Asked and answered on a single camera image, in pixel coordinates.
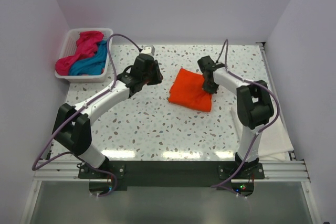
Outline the orange t shirt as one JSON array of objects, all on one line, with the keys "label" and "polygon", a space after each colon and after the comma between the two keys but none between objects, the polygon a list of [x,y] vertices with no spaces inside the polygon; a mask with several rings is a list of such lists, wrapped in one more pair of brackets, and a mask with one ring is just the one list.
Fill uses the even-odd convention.
[{"label": "orange t shirt", "polygon": [[192,110],[210,112],[212,95],[202,89],[203,81],[201,74],[181,68],[170,88],[169,103]]}]

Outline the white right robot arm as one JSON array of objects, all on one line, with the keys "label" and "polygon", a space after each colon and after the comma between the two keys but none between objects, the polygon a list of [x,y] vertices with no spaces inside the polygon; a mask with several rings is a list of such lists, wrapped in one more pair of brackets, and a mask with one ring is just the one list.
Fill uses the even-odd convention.
[{"label": "white right robot arm", "polygon": [[240,146],[235,154],[234,173],[246,178],[259,162],[261,130],[274,115],[270,90],[263,80],[250,81],[227,70],[223,63],[215,63],[210,56],[197,61],[203,75],[202,89],[210,94],[222,86],[236,96],[237,116],[243,126]]}]

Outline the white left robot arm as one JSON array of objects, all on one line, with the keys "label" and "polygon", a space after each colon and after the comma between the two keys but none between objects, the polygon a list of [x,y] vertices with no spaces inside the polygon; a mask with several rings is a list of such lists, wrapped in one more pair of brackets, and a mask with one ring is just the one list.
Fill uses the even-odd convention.
[{"label": "white left robot arm", "polygon": [[108,158],[92,143],[91,126],[113,106],[131,98],[144,85],[160,84],[163,76],[150,47],[141,50],[127,67],[103,90],[74,106],[63,104],[56,117],[52,139],[90,165],[97,178],[108,174]]}]

